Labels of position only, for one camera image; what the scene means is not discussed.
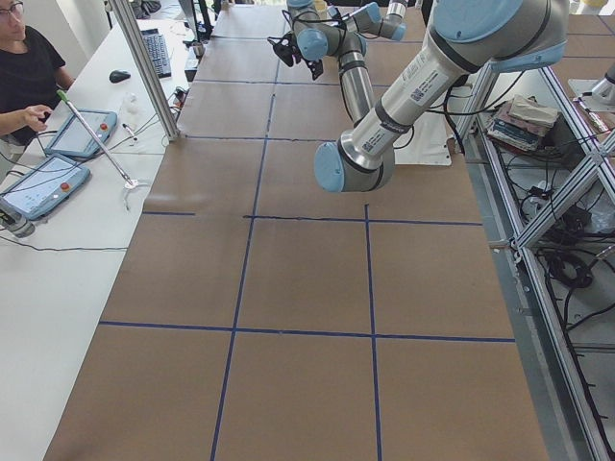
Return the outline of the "black keyboard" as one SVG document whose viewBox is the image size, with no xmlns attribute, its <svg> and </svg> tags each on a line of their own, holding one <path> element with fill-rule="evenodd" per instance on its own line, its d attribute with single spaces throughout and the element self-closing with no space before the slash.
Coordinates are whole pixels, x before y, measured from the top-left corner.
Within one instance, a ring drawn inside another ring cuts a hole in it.
<svg viewBox="0 0 615 461">
<path fill-rule="evenodd" d="M 159 78 L 172 76 L 172 68 L 166 41 L 158 29 L 148 29 L 141 32 L 143 43 L 150 58 L 151 63 Z"/>
</svg>

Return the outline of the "black marker pen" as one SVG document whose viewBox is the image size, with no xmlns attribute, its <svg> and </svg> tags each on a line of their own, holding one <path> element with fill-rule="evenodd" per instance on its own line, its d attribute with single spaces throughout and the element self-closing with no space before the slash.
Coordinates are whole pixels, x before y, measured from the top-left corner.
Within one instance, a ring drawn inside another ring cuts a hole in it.
<svg viewBox="0 0 615 461">
<path fill-rule="evenodd" d="M 138 141 L 138 137 L 136 133 L 133 131 L 133 129 L 128 124 L 122 123 L 122 127 L 129 134 L 132 141 L 134 142 Z"/>
</svg>

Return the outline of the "black computer mouse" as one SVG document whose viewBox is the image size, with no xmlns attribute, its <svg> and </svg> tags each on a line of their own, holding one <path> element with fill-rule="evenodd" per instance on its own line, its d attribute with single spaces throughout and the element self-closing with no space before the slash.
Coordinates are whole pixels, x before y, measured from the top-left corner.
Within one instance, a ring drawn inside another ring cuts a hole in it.
<svg viewBox="0 0 615 461">
<path fill-rule="evenodd" d="M 126 70 L 113 70 L 109 74 L 109 80 L 112 84 L 118 84 L 131 78 L 131 73 Z"/>
</svg>

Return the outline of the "stack of books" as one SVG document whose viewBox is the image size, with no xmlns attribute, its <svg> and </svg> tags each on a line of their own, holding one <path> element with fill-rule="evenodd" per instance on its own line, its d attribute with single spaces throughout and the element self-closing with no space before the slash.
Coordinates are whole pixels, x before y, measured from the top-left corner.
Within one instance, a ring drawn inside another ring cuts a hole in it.
<svg viewBox="0 0 615 461">
<path fill-rule="evenodd" d="M 533 98 L 515 95 L 490 119 L 486 134 L 495 141 L 523 152 L 536 150 L 559 117 L 557 109 Z"/>
</svg>

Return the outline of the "silver reacher grabber stick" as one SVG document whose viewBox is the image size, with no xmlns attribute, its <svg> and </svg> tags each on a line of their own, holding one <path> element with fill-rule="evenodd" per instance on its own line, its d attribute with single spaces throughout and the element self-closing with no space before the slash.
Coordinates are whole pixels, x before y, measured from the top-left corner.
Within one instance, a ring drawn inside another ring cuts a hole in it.
<svg viewBox="0 0 615 461">
<path fill-rule="evenodd" d="M 103 141 L 99 138 L 97 133 L 88 125 L 85 118 L 79 112 L 79 110 L 73 105 L 73 103 L 68 99 L 66 93 L 58 89 L 57 94 L 60 99 L 69 107 L 74 116 L 79 120 L 82 126 L 85 128 L 86 132 L 90 135 L 92 140 L 99 146 L 99 148 L 103 151 L 103 154 L 107 157 L 107 159 L 111 162 L 116 171 L 120 174 L 121 178 L 125 181 L 124 188 L 127 191 L 136 189 L 142 186 L 150 186 L 152 183 L 147 180 L 140 180 L 132 178 L 122 167 L 121 165 L 111 156 L 110 150 L 103 143 Z"/>
</svg>

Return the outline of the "upper blue teach pendant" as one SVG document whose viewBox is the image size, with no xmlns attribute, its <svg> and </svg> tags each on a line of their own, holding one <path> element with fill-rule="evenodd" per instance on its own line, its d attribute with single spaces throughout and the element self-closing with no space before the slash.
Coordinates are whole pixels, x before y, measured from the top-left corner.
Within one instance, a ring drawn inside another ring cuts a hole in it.
<svg viewBox="0 0 615 461">
<path fill-rule="evenodd" d="M 100 141 L 106 144 L 116 128 L 117 114 L 113 111 L 82 110 L 81 115 Z M 92 158 L 99 151 L 98 143 L 74 114 L 66 118 L 43 149 L 46 156 L 62 155 L 73 159 Z"/>
</svg>

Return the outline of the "blue teach pendant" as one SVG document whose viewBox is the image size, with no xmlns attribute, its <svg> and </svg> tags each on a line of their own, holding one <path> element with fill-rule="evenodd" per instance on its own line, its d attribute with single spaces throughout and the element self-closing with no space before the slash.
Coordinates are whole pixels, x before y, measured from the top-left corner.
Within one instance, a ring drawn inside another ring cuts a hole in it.
<svg viewBox="0 0 615 461">
<path fill-rule="evenodd" d="M 53 155 L 1 193 L 1 197 L 31 221 L 49 214 L 83 186 L 90 170 L 81 163 Z"/>
<path fill-rule="evenodd" d="M 116 128 L 117 114 L 113 111 L 82 110 L 81 115 L 100 141 L 106 144 Z M 43 149 L 46 156 L 62 155 L 73 159 L 92 158 L 99 151 L 98 143 L 74 114 L 66 118 Z"/>
</svg>

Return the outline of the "person in black shirt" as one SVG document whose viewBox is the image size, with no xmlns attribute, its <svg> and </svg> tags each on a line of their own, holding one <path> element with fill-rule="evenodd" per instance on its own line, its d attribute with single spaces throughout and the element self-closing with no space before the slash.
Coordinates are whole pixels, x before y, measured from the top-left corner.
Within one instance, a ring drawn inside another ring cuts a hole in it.
<svg viewBox="0 0 615 461">
<path fill-rule="evenodd" d="M 47 130 L 60 89 L 75 78 L 54 45 L 24 19 L 21 1 L 1 3 L 1 137 L 27 146 Z"/>
</svg>

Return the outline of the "lower blue teach pendant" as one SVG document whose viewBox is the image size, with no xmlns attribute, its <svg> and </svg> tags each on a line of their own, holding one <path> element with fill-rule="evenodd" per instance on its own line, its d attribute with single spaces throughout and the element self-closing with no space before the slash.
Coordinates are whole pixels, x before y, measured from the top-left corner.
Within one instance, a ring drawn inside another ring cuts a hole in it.
<svg viewBox="0 0 615 461">
<path fill-rule="evenodd" d="M 31 221 L 49 214 L 83 186 L 90 170 L 81 163 L 53 155 L 1 193 L 1 197 Z"/>
</svg>

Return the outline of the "clear water bottle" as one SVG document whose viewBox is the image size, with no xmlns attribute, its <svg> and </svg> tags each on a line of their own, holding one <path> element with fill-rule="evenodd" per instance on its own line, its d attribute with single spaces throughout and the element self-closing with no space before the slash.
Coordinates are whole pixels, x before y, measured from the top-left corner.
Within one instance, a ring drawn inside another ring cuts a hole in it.
<svg viewBox="0 0 615 461">
<path fill-rule="evenodd" d="M 17 238 L 25 238 L 35 232 L 35 226 L 17 209 L 1 200 L 1 226 Z"/>
</svg>

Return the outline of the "aluminium frame post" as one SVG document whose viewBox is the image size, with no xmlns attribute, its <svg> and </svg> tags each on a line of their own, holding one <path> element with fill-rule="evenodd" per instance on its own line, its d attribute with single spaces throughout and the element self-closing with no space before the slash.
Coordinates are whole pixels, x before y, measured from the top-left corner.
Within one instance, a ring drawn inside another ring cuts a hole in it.
<svg viewBox="0 0 615 461">
<path fill-rule="evenodd" d="M 170 96 L 163 90 L 160 78 L 152 64 L 141 31 L 127 1 L 110 0 L 111 8 L 129 49 L 133 56 L 135 66 L 145 85 L 151 104 L 159 118 L 164 134 L 169 142 L 176 140 L 180 135 L 177 126 L 176 113 L 170 106 Z"/>
</svg>

